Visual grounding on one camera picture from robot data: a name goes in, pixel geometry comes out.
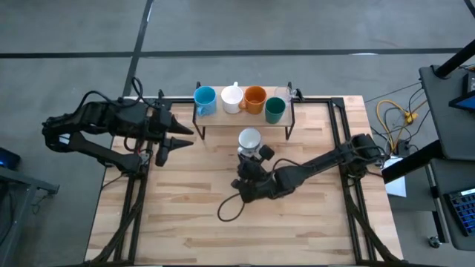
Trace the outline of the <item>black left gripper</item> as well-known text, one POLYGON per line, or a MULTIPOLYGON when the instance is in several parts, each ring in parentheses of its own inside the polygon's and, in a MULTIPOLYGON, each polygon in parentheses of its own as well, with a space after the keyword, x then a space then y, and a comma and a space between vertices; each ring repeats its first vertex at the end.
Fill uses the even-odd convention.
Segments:
POLYGON ((152 108, 148 117, 148 141, 159 143, 159 150, 155 156, 155 165, 164 166, 168 154, 178 148, 191 146, 194 143, 188 140, 168 138, 166 133, 193 135, 194 131, 180 124, 171 113, 170 105, 160 105, 152 108))

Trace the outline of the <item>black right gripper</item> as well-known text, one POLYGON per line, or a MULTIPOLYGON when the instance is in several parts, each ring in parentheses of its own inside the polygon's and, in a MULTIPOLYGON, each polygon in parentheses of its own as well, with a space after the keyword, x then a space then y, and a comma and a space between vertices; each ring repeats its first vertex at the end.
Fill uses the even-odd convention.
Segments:
POLYGON ((262 156, 260 151, 254 152, 252 157, 247 157, 241 152, 237 153, 239 165, 237 167, 238 176, 248 182, 263 182, 268 174, 262 166, 262 156))

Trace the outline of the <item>navy white floral mug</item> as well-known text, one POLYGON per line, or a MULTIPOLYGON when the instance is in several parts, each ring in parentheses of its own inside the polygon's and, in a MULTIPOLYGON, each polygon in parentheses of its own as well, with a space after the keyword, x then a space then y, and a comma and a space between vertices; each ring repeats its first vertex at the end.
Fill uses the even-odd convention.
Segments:
POLYGON ((252 156, 261 147, 261 142, 261 133, 256 128, 245 128, 238 136, 237 152, 244 156, 252 156))

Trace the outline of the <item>light blue faceted mug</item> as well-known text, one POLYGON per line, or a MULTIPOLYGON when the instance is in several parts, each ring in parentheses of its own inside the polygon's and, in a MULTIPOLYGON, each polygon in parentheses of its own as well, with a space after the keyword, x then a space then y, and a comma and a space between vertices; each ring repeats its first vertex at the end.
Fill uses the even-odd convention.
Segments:
POLYGON ((201 86, 194 92, 194 102, 199 116, 209 116, 216 113, 217 94, 214 88, 201 86))

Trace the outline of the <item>dark green handleless cup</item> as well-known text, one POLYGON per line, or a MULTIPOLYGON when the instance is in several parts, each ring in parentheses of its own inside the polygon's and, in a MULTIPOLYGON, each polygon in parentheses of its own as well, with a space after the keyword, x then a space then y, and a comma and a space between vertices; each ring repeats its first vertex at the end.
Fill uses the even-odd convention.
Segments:
POLYGON ((285 101, 280 97, 271 97, 265 104, 265 118, 269 124, 277 124, 286 109, 285 101))

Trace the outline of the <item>orange faceted mug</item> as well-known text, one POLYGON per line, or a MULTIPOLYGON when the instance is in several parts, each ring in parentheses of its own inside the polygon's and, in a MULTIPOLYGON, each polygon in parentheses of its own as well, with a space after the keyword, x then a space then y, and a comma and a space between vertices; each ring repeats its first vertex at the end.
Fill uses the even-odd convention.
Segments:
POLYGON ((239 108, 250 114, 257 115, 262 112, 266 101, 266 91, 260 86, 248 87, 243 95, 243 100, 239 104, 239 108))

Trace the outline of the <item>white ceramic mug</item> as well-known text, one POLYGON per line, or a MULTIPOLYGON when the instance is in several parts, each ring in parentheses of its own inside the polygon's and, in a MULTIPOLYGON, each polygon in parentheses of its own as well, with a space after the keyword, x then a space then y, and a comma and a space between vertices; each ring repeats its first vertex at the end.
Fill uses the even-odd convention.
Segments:
POLYGON ((225 112, 236 114, 240 112, 240 103, 243 100, 243 91, 238 86, 238 82, 234 82, 230 86, 226 86, 220 93, 222 106, 225 112))

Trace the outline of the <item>clear glass cup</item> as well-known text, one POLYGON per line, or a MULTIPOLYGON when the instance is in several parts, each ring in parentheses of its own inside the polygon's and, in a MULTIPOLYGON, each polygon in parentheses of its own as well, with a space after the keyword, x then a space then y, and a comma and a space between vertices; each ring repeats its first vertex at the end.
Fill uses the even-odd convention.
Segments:
POLYGON ((274 97, 282 99, 286 105, 289 105, 296 95, 297 90, 290 87, 277 87, 274 92, 274 97))

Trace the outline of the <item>white paper sheet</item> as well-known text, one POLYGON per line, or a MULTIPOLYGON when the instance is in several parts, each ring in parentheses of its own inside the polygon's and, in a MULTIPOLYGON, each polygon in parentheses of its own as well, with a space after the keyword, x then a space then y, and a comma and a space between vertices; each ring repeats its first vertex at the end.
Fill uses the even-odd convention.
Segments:
MULTIPOLYGON (((386 160, 383 164, 382 170, 385 168, 390 167, 391 165, 401 161, 401 157, 391 156, 388 160, 386 160)), ((405 176, 399 177, 392 182, 388 182, 385 184, 385 189, 387 194, 393 195, 396 197, 406 197, 406 184, 405 184, 405 176)))

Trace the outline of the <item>grey metal side table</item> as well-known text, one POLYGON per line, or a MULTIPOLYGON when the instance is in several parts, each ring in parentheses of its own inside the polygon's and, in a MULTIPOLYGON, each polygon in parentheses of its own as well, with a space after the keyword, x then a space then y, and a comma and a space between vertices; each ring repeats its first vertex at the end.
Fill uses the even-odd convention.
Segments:
POLYGON ((27 222, 33 198, 38 190, 49 195, 57 194, 59 185, 29 177, 7 168, 0 168, 0 182, 7 184, 7 200, 13 200, 12 208, 7 207, 6 215, 10 217, 5 225, 5 232, 0 236, 0 267, 9 267, 18 246, 24 224, 27 222))

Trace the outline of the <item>black device with blue light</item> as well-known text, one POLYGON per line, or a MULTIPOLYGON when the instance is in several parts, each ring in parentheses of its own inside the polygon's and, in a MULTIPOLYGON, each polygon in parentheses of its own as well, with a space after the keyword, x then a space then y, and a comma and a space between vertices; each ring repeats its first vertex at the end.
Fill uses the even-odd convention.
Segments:
POLYGON ((0 148, 0 167, 16 170, 21 161, 21 157, 4 148, 0 148))

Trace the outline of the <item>grey side desk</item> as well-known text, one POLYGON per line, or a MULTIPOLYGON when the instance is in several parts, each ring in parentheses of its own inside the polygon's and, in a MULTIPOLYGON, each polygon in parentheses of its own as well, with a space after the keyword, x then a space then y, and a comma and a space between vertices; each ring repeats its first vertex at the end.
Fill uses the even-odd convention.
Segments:
POLYGON ((440 79, 431 67, 419 69, 443 154, 448 159, 475 161, 475 113, 449 106, 449 101, 462 95, 467 74, 466 70, 455 70, 440 79))

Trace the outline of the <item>keyboard with coloured keys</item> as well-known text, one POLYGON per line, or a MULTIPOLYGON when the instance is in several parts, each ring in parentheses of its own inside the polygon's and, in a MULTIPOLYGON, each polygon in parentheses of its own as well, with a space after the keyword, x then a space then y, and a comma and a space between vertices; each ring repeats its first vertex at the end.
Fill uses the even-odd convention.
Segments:
POLYGON ((475 237, 475 188, 444 195, 452 217, 466 237, 475 237))

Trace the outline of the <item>black slanted pole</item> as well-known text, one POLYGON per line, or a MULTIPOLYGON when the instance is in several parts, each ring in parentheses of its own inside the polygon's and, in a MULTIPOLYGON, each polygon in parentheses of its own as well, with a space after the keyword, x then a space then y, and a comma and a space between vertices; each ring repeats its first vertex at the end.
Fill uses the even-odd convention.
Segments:
POLYGON ((473 55, 475 55, 475 39, 447 60, 443 65, 440 65, 435 69, 435 76, 444 79, 460 65, 468 61, 473 55))

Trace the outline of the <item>black aluminium table frame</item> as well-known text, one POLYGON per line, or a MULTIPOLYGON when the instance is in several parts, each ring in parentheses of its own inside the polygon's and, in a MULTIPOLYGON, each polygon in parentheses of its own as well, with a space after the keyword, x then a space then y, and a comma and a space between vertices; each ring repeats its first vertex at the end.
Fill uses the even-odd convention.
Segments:
MULTIPOLYGON (((80 267, 293 266, 402 267, 383 179, 336 166, 276 200, 243 204, 237 178, 238 134, 246 127, 192 123, 189 96, 172 111, 195 129, 194 144, 172 152, 140 178, 105 173, 85 260, 80 267)), ((360 96, 299 96, 288 139, 284 127, 257 128, 275 151, 265 168, 304 163, 369 132, 360 96)))

